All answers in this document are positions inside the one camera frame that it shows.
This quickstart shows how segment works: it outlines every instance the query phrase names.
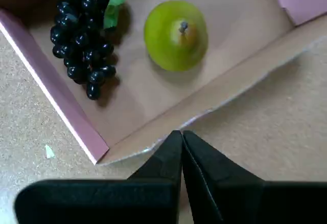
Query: cardboard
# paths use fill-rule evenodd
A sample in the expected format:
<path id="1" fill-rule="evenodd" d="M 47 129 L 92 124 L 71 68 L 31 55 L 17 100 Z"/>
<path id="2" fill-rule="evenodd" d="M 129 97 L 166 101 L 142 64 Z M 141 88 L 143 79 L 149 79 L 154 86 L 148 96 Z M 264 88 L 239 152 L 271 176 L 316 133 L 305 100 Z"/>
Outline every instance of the cardboard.
<path id="1" fill-rule="evenodd" d="M 186 0 L 204 14 L 209 48 L 200 65 L 170 73 L 149 59 L 143 41 L 147 15 L 164 1 L 127 0 L 115 49 L 120 82 L 105 85 L 98 102 L 88 100 L 85 90 L 66 76 L 62 60 L 52 55 L 56 0 L 26 3 L 14 11 L 24 23 L 0 12 L 2 32 L 93 163 L 153 149 L 171 130 L 250 88 L 324 37 L 327 29 L 325 17 L 294 29 L 277 0 Z"/>

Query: beige carpet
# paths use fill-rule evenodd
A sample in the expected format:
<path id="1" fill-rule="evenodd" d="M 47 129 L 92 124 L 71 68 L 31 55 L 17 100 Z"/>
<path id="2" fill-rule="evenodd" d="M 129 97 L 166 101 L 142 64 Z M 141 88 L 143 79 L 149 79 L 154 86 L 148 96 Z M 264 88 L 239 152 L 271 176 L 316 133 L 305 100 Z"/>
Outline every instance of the beige carpet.
<path id="1" fill-rule="evenodd" d="M 189 129 L 265 179 L 327 181 L 327 41 Z M 14 197 L 31 182 L 126 178 L 147 157 L 94 167 L 0 35 L 0 223 L 15 223 Z M 180 223 L 192 223 L 184 189 Z"/>

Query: small paper scrap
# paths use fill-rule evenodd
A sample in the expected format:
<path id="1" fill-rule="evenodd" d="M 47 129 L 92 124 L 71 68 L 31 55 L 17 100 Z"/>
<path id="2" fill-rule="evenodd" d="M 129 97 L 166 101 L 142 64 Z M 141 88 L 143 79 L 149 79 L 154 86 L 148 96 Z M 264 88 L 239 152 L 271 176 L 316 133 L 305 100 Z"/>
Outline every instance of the small paper scrap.
<path id="1" fill-rule="evenodd" d="M 50 146 L 45 145 L 45 151 L 46 151 L 46 158 L 51 159 L 55 157 L 55 154 L 53 153 L 52 149 Z"/>

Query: cardboard box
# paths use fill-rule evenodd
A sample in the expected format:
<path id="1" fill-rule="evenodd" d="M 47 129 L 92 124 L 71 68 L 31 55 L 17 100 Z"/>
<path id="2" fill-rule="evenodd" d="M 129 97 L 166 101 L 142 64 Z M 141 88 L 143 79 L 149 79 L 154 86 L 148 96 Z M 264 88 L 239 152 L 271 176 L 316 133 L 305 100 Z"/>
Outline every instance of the cardboard box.
<path id="1" fill-rule="evenodd" d="M 127 0 L 115 48 L 119 85 L 88 100 L 52 55 L 57 0 L 0 0 L 0 28 L 93 163 L 107 164 L 155 147 L 244 92 L 270 71 L 325 37 L 322 16 L 295 28 L 277 0 L 186 0 L 204 14 L 209 48 L 197 67 L 161 70 L 149 58 L 143 26 L 167 0 Z"/>

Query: pear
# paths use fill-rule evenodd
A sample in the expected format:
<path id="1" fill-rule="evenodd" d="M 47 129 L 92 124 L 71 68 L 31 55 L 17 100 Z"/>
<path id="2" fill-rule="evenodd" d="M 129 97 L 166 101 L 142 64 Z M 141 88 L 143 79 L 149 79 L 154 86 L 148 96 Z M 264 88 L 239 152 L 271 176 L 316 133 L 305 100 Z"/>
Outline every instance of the pear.
<path id="1" fill-rule="evenodd" d="M 200 10 L 185 1 L 156 6 L 144 26 L 151 59 L 168 71 L 185 71 L 201 61 L 207 45 L 206 23 Z"/>

